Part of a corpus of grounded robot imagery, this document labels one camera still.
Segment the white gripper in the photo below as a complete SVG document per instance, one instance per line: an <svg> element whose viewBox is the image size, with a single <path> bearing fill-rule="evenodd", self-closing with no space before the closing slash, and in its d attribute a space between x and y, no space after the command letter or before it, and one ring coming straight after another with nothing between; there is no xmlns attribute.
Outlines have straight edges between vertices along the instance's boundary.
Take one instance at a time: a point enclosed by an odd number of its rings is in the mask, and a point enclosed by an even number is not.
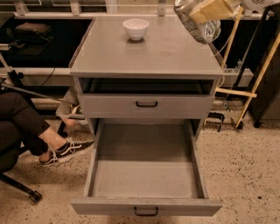
<svg viewBox="0 0 280 224"><path fill-rule="evenodd" d="M280 0L204 0L191 10L189 16L194 22L204 24L230 18L239 5L247 10L259 11L279 3Z"/></svg>

